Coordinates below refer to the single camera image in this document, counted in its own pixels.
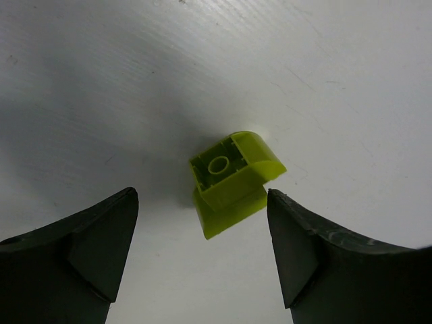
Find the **lime green arch lego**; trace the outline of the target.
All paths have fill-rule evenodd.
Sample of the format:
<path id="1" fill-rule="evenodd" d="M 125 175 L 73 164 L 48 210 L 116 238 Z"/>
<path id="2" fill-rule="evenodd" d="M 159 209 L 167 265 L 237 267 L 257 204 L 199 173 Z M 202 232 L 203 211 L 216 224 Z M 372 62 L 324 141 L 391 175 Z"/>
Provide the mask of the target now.
<path id="1" fill-rule="evenodd" d="M 287 171 L 266 142 L 234 132 L 189 160 L 193 202 L 206 239 L 267 206 L 265 184 Z"/>

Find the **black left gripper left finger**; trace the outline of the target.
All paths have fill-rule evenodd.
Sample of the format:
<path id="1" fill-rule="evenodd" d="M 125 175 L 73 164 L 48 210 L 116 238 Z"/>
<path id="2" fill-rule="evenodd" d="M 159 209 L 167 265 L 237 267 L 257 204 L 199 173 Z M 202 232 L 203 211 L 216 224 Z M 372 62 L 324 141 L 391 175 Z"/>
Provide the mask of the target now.
<path id="1" fill-rule="evenodd" d="M 105 323 L 138 218 L 125 188 L 96 205 L 1 242 L 2 323 Z"/>

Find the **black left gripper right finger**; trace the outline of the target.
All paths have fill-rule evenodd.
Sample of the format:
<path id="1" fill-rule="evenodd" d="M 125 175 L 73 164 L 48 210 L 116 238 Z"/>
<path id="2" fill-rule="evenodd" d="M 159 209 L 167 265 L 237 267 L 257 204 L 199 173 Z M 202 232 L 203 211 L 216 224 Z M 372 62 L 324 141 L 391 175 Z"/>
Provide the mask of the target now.
<path id="1" fill-rule="evenodd" d="M 431 322 L 430 247 L 358 234 L 275 189 L 268 192 L 267 218 L 293 322 Z"/>

